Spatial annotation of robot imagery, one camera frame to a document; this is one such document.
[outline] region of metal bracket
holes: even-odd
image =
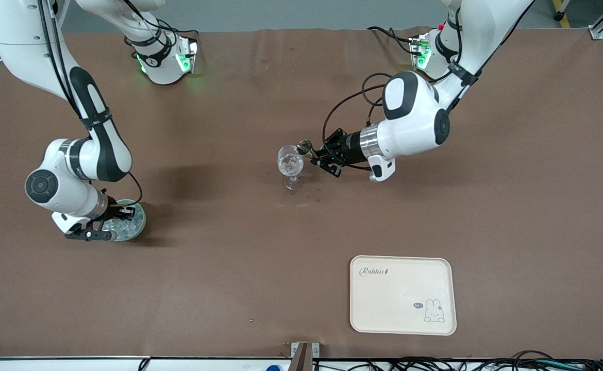
[[[299,345],[303,344],[303,343],[308,343],[309,345],[311,345],[311,350],[313,350],[313,352],[311,354],[313,355],[313,358],[320,357],[320,343],[311,343],[309,341],[298,341],[297,343],[290,343],[290,356],[291,357],[295,356],[295,352],[297,352],[297,348],[299,348]]]
[[[591,33],[592,40],[603,40],[603,31],[596,32],[595,30],[592,29],[592,25],[588,26],[588,31],[589,31],[589,33]]]

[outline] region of glass base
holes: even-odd
[[[132,204],[134,202],[130,199],[122,199],[116,201],[118,205]],[[146,212],[143,210],[140,204],[132,205],[135,209],[135,216],[130,221],[123,221],[121,219],[112,218],[106,221],[102,225],[102,230],[113,231],[116,233],[116,242],[123,242],[132,240],[137,237],[143,228],[146,226]]]
[[[304,185],[304,178],[301,175],[283,176],[283,185],[288,190],[296,191]]]

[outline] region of white plastic tray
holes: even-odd
[[[357,256],[349,284],[349,321],[356,331],[448,336],[457,329],[445,259]]]

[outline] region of gray floor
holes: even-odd
[[[556,28],[551,0],[537,0],[520,28]],[[573,26],[591,23],[603,13],[603,0],[573,0],[567,9]],[[254,31],[264,28],[364,29],[384,26],[405,29],[439,24],[446,11],[436,0],[169,0],[156,15],[178,28],[210,31]],[[72,2],[64,32],[116,32],[106,21]]]

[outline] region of clear glass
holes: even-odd
[[[304,185],[302,170],[304,158],[297,152],[297,146],[284,146],[278,151],[278,170],[283,174],[283,185],[296,191]]]

